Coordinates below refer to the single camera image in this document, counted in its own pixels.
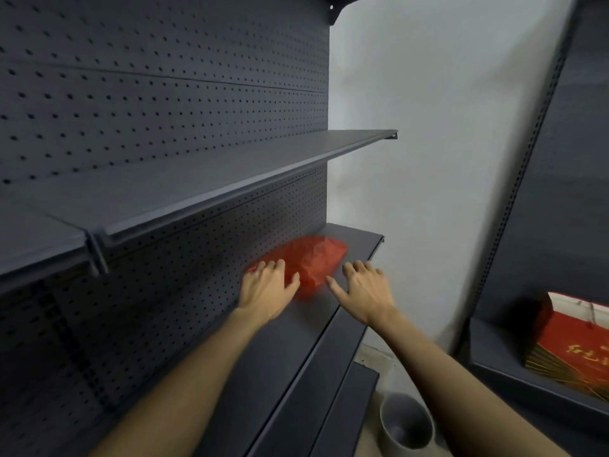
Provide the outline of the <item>person's left hand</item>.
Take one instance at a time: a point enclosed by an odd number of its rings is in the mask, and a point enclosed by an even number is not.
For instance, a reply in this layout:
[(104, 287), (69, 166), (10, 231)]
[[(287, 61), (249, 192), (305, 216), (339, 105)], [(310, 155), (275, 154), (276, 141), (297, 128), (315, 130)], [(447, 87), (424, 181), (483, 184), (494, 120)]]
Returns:
[(293, 276), (286, 277), (284, 260), (278, 260), (272, 280), (263, 280), (263, 262), (247, 272), (242, 280), (237, 311), (258, 328), (276, 318), (292, 300), (286, 300), (285, 287)]

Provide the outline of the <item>person's left forearm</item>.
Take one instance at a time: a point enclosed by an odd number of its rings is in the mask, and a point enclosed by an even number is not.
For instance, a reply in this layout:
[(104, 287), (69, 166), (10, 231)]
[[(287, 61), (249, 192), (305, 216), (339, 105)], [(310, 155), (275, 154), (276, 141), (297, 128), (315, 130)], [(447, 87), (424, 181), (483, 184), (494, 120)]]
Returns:
[(88, 457), (191, 457), (241, 354), (272, 320), (266, 305), (239, 307), (95, 446)]

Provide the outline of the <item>person's right forearm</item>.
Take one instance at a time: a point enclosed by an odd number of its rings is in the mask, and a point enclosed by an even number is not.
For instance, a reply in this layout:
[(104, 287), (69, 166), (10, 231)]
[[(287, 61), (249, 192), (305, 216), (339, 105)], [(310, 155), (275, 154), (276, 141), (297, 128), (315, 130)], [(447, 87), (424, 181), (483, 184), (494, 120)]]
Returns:
[(368, 326), (400, 360), (454, 457), (570, 457), (396, 307), (374, 309)]

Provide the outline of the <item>dark grey pegboard shelving unit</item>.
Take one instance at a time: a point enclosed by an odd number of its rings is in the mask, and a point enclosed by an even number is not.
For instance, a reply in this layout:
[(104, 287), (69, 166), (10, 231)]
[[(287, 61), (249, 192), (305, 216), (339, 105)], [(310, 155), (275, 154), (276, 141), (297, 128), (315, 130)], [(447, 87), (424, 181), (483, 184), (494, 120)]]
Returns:
[(346, 261), (330, 28), (360, 0), (0, 0), (0, 457), (86, 457), (306, 236)]

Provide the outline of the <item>stack of red envelopes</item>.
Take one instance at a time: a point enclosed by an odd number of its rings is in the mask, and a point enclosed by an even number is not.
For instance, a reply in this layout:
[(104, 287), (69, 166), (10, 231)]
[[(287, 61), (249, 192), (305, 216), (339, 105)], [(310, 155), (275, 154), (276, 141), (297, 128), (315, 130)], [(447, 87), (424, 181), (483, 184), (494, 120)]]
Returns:
[(522, 361), (539, 376), (609, 403), (609, 306), (548, 292)]

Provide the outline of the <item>red plastic bag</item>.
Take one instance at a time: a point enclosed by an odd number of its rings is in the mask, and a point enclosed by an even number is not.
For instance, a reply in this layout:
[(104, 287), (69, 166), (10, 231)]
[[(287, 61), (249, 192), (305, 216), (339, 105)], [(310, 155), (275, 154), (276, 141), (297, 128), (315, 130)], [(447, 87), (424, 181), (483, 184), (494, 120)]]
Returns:
[(247, 272), (254, 271), (263, 261), (285, 261), (285, 283), (289, 284), (293, 274), (300, 276), (300, 287), (294, 295), (298, 301), (310, 300), (333, 275), (348, 252), (348, 246), (340, 239), (328, 236), (302, 236), (278, 245), (261, 258), (253, 261)]

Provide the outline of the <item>person's right hand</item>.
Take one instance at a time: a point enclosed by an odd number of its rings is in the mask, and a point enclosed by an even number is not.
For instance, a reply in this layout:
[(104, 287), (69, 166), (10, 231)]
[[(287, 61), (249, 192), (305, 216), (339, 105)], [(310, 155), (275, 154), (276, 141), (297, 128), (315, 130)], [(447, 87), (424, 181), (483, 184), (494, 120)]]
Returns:
[(370, 261), (365, 262), (368, 268), (368, 277), (364, 280), (353, 279), (353, 263), (347, 262), (342, 271), (346, 278), (349, 302), (340, 306), (355, 320), (364, 325), (377, 329), (387, 324), (387, 321), (399, 315), (390, 285), (377, 282), (375, 267)]

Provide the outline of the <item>dark grey side shelving unit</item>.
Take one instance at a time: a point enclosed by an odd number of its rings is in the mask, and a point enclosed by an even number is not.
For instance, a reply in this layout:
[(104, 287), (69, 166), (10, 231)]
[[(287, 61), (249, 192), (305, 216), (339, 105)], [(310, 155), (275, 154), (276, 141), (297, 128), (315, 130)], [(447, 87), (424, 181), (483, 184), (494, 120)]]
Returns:
[(523, 363), (547, 291), (609, 306), (609, 0), (573, 0), (542, 90), (459, 358), (573, 457), (609, 457), (609, 403)]

